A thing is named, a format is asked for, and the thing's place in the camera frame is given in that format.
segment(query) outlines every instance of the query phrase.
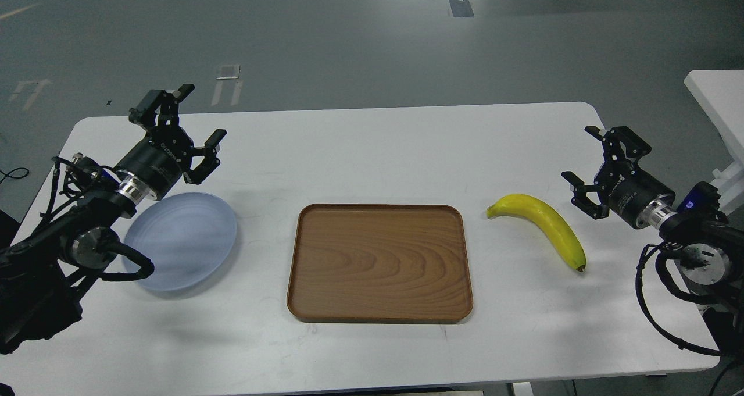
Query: yellow banana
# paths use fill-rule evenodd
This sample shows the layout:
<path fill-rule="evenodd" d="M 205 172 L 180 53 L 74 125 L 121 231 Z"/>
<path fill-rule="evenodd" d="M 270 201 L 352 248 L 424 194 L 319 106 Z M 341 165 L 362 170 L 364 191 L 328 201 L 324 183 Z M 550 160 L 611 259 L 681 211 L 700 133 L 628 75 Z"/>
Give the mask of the yellow banana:
<path fill-rule="evenodd" d="M 586 255 L 574 231 L 550 205 L 525 194 L 504 195 L 486 210 L 486 216 L 520 216 L 537 224 L 569 267 L 584 272 Z"/>

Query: light blue plate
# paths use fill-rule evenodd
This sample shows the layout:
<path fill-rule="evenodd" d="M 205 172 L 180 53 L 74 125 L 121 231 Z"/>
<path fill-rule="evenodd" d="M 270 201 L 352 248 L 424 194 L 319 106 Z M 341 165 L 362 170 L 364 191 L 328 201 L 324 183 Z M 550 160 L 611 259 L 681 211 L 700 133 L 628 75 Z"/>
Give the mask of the light blue plate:
<path fill-rule="evenodd" d="M 171 195 L 143 211 L 124 243 L 155 264 L 155 272 L 138 280 L 154 291 L 174 291 L 206 279 L 228 256 L 235 243 L 237 221 L 228 203 L 212 194 Z M 127 272 L 138 266 L 123 260 Z"/>

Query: table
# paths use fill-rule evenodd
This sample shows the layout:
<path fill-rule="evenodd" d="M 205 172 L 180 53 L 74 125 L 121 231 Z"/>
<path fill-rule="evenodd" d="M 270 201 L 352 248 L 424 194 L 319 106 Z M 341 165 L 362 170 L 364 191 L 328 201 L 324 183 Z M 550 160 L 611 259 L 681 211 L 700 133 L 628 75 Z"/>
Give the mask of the table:
<path fill-rule="evenodd" d="M 713 367 L 717 358 L 678 350 L 638 308 L 635 265 L 644 244 L 659 242 L 656 232 L 614 215 L 594 221 L 570 203 L 560 173 L 592 179 L 602 149 L 582 129 L 599 124 L 582 102 L 181 116 L 196 142 L 228 130 L 220 168 L 171 192 L 211 192 L 231 205 L 239 233 L 228 261 L 181 294 L 96 284 L 83 321 L 0 359 L 2 380 L 18 394 L 288 394 Z M 124 117 L 87 118 L 61 155 L 114 165 L 142 135 Z M 37 222 L 47 192 L 19 236 Z M 585 274 L 569 269 L 533 224 L 486 218 L 511 192 L 563 214 L 587 253 Z M 446 326 L 295 319 L 285 299 L 297 216 L 317 202 L 459 210 L 470 316 Z M 114 229 L 123 235 L 130 223 Z M 109 270 L 120 268 L 115 261 Z M 653 270 L 646 277 L 659 322 L 715 346 L 696 306 L 669 295 Z"/>
<path fill-rule="evenodd" d="M 725 170 L 714 170 L 710 182 L 721 194 L 721 210 L 730 214 L 744 204 L 744 70 L 693 70 L 685 84 L 734 159 Z"/>

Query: black cable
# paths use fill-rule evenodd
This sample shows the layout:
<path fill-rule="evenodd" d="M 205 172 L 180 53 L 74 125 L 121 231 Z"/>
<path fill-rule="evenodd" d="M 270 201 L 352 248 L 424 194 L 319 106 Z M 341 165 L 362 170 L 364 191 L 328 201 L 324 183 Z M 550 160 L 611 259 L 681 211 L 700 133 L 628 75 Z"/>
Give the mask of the black cable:
<path fill-rule="evenodd" d="M 85 296 L 85 293 L 87 293 L 88 290 L 90 290 L 91 287 L 93 287 L 93 283 L 95 283 L 97 279 L 99 279 L 98 275 L 85 276 L 84 279 L 80 282 L 80 284 L 74 287 L 75 301 L 82 300 L 83 296 Z"/>
<path fill-rule="evenodd" d="M 707 394 L 707 396 L 713 396 L 713 393 L 716 391 L 716 388 L 718 387 L 718 382 L 721 381 L 723 376 L 726 375 L 726 373 L 729 372 L 729 370 L 733 369 L 734 367 L 737 367 L 737 365 L 740 365 L 741 362 L 738 361 L 738 359 L 734 359 L 734 361 L 729 362 L 728 365 L 726 365 L 726 368 L 721 370 L 720 374 L 718 374 L 718 377 L 716 377 L 716 380 L 713 382 L 713 385 L 710 386 L 710 391 Z"/>
<path fill-rule="evenodd" d="M 26 171 L 26 172 L 23 173 L 23 175 L 13 175 L 15 171 Z M 23 166 L 19 166 L 13 170 L 8 171 L 7 173 L 0 170 L 0 175 L 2 175 L 2 178 L 0 178 L 0 184 L 2 184 L 2 182 L 5 181 L 6 178 L 21 179 L 21 178 L 26 178 L 28 174 L 29 174 L 28 168 L 24 168 Z"/>
<path fill-rule="evenodd" d="M 16 396 L 16 393 L 9 385 L 0 383 L 0 396 Z"/>
<path fill-rule="evenodd" d="M 667 287 L 670 293 L 674 297 L 680 300 L 688 301 L 696 304 L 713 304 L 717 303 L 717 299 L 712 295 L 696 295 L 691 292 L 683 292 L 677 283 L 672 279 L 669 269 L 667 269 L 667 261 L 679 260 L 680 255 L 674 252 L 662 251 L 656 256 L 656 273 L 659 274 L 659 280 Z"/>
<path fill-rule="evenodd" d="M 65 179 L 62 181 L 62 192 L 60 194 L 67 197 L 67 199 L 74 199 L 75 195 L 80 192 L 80 190 L 73 190 L 70 186 L 75 185 L 74 179 L 72 179 L 72 176 L 70 176 L 70 173 L 65 172 Z"/>
<path fill-rule="evenodd" d="M 40 222 L 40 224 L 37 227 L 37 229 L 39 229 L 40 227 L 46 226 L 46 224 L 48 224 L 49 222 L 53 221 L 53 219 L 55 218 L 56 215 L 59 214 L 59 212 L 61 212 L 62 210 L 66 209 L 67 207 L 69 207 L 69 205 L 71 205 L 72 203 L 76 202 L 78 199 L 80 199 L 80 197 L 82 197 L 83 195 L 85 195 L 86 192 L 89 192 L 91 189 L 93 189 L 93 187 L 95 187 L 96 183 L 98 183 L 98 181 L 101 179 L 101 176 L 103 174 L 103 169 L 100 166 L 98 166 L 98 171 L 96 171 L 95 177 L 93 177 L 93 179 L 91 180 L 91 183 L 88 184 L 87 187 L 85 187 L 82 190 L 80 190 L 79 192 L 77 192 L 77 194 L 74 194 L 73 197 L 69 198 L 66 202 L 64 202 L 61 205 L 59 205 L 59 207 L 56 208 L 54 211 L 51 211 L 51 207 L 54 204 L 54 195 L 56 195 L 56 185 L 59 183 L 59 164 L 60 163 L 64 163 L 67 166 L 72 166 L 75 169 L 82 171 L 82 168 L 80 168 L 80 166 L 75 165 L 75 163 L 72 163 L 71 161 L 69 161 L 67 159 L 60 158 L 59 156 L 56 156 L 56 157 L 52 158 L 52 160 L 55 163 L 55 166 L 54 166 L 54 174 L 55 174 L 55 176 L 53 176 L 53 178 L 52 178 L 52 197 L 49 200 L 49 207 L 47 207 L 47 211 L 46 211 L 46 213 L 44 213 L 44 216 L 42 218 L 42 221 Z"/>
<path fill-rule="evenodd" d="M 59 162 L 54 160 L 54 169 L 51 173 L 51 193 L 49 195 L 49 203 L 47 204 L 47 210 L 42 213 L 42 219 L 35 227 L 34 231 L 31 232 L 31 236 L 34 236 L 37 232 L 41 231 L 44 226 L 47 226 L 50 222 L 49 215 L 54 208 L 54 200 L 56 199 L 56 189 L 59 184 Z"/>
<path fill-rule="evenodd" d="M 155 265 L 152 261 L 144 256 L 140 251 L 131 246 L 125 245 L 121 242 L 109 242 L 104 243 L 96 247 L 98 252 L 114 252 L 115 254 L 124 256 L 128 260 L 132 261 L 140 267 L 138 272 L 131 274 L 125 272 L 102 272 L 99 276 L 104 281 L 134 281 L 146 279 L 155 272 Z"/>
<path fill-rule="evenodd" d="M 72 274 L 67 275 L 65 279 L 70 284 L 75 284 L 76 282 L 82 280 L 83 277 L 85 277 L 85 274 L 86 274 L 85 269 L 78 268 Z"/>
<path fill-rule="evenodd" d="M 697 354 L 710 356 L 731 355 L 724 354 L 722 351 L 712 350 L 710 348 L 701 347 L 693 343 L 688 343 L 682 338 L 675 337 L 675 335 L 672 335 L 671 333 L 667 332 L 667 330 L 659 326 L 659 324 L 654 321 L 653 316 L 651 316 L 651 312 L 649 312 L 649 308 L 648 306 L 646 306 L 646 299 L 643 297 L 643 268 L 645 268 L 646 262 L 651 258 L 651 256 L 657 253 L 660 249 L 666 248 L 669 245 L 669 242 L 662 242 L 659 245 L 646 245 L 643 248 L 643 252 L 641 252 L 641 258 L 638 261 L 638 266 L 635 267 L 635 296 L 638 298 L 638 304 L 641 306 L 641 311 L 643 312 L 644 316 L 646 316 L 646 319 L 651 322 L 651 325 L 654 327 L 654 329 L 661 333 L 662 337 L 672 341 L 672 343 L 677 345 L 677 347 L 681 350 L 688 350 Z"/>

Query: brown tray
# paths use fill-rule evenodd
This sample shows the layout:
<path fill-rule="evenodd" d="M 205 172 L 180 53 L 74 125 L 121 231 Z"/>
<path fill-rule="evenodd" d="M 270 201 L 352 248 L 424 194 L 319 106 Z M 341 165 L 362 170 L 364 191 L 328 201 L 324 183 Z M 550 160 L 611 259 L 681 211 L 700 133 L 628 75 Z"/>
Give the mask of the brown tray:
<path fill-rule="evenodd" d="M 455 323 L 473 308 L 460 213 L 446 205 L 309 205 L 287 307 L 304 322 Z"/>

